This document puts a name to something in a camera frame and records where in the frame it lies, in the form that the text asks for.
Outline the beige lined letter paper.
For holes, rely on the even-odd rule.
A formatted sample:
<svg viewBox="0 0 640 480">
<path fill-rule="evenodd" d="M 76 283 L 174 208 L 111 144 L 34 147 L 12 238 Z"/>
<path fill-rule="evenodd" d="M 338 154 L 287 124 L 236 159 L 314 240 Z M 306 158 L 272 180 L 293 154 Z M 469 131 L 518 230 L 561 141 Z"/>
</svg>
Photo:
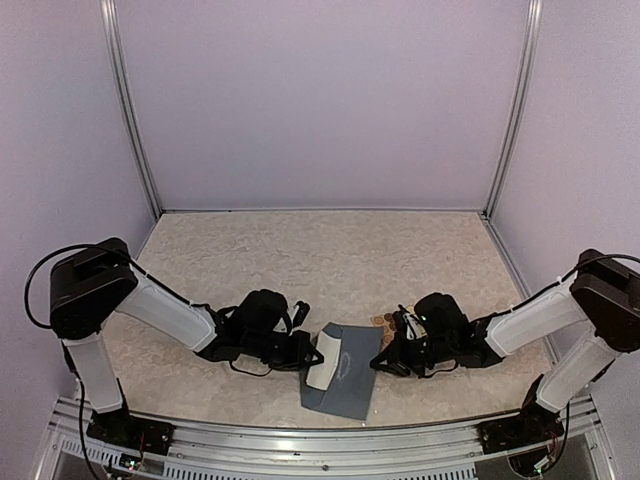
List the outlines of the beige lined letter paper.
<svg viewBox="0 0 640 480">
<path fill-rule="evenodd" d="M 321 364 L 311 366 L 308 370 L 305 384 L 313 389 L 326 391 L 338 368 L 342 340 L 332 337 L 326 332 L 320 332 L 317 337 L 316 349 L 323 355 Z"/>
</svg>

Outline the blue paper envelope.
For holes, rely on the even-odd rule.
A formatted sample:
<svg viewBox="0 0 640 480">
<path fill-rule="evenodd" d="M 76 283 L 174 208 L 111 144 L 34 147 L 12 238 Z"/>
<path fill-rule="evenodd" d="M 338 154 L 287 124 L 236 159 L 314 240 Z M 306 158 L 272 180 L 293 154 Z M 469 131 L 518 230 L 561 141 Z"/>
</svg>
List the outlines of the blue paper envelope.
<svg viewBox="0 0 640 480">
<path fill-rule="evenodd" d="M 329 323 L 320 332 L 342 340 L 339 365 L 326 391 L 305 384 L 309 368 L 301 373 L 301 406 L 319 413 L 364 421 L 376 377 L 369 362 L 380 353 L 383 329 Z"/>
</svg>

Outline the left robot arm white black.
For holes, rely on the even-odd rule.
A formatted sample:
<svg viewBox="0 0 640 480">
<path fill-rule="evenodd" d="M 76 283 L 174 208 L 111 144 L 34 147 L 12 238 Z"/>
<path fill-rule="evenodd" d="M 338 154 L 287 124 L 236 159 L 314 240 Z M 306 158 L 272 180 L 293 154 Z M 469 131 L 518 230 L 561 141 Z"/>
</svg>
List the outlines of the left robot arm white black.
<svg viewBox="0 0 640 480">
<path fill-rule="evenodd" d="M 302 371 L 320 365 L 323 354 L 302 330 L 310 307 L 290 306 L 272 290 L 251 291 L 239 304 L 214 309 L 177 294 L 138 265 L 119 238 L 70 246 L 50 270 L 49 324 L 69 353 L 102 430 L 121 445 L 140 434 L 126 412 L 103 331 L 123 315 L 171 338 L 197 357 L 228 365 L 248 356 L 269 371 Z"/>
</svg>

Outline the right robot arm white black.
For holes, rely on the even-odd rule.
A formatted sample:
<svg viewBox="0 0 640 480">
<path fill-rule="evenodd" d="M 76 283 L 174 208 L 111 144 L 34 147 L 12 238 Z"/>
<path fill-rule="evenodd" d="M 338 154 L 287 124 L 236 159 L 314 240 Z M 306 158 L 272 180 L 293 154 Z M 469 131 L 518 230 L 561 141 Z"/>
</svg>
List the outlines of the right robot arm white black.
<svg viewBox="0 0 640 480">
<path fill-rule="evenodd" d="M 432 293 L 411 310 L 393 314 L 396 332 L 372 369 L 399 377 L 430 378 L 436 366 L 483 369 L 543 337 L 584 322 L 586 331 L 531 386 L 511 433 L 535 442 L 570 400 L 621 355 L 639 348 L 639 274 L 632 256 L 583 251 L 564 276 L 520 304 L 469 320 L 449 294 Z"/>
</svg>

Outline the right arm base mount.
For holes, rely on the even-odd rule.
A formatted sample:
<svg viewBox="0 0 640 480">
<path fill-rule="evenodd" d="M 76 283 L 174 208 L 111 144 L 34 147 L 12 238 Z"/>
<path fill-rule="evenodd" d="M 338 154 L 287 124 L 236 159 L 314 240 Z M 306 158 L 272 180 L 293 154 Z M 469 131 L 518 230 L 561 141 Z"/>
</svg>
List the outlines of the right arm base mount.
<svg viewBox="0 0 640 480">
<path fill-rule="evenodd" d="M 565 428 L 558 412 L 540 406 L 534 398 L 511 417 L 481 422 L 477 426 L 484 454 L 493 454 L 562 437 Z"/>
</svg>

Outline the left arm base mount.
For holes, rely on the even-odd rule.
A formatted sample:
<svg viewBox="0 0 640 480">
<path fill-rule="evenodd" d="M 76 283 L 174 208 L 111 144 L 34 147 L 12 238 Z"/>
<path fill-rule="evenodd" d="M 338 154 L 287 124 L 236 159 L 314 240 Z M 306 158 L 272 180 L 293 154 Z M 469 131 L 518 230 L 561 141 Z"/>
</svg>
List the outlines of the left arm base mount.
<svg viewBox="0 0 640 480">
<path fill-rule="evenodd" d="M 169 422 L 133 415 L 124 403 L 111 412 L 93 412 L 86 433 L 107 444 L 166 456 L 174 431 L 175 426 Z"/>
</svg>

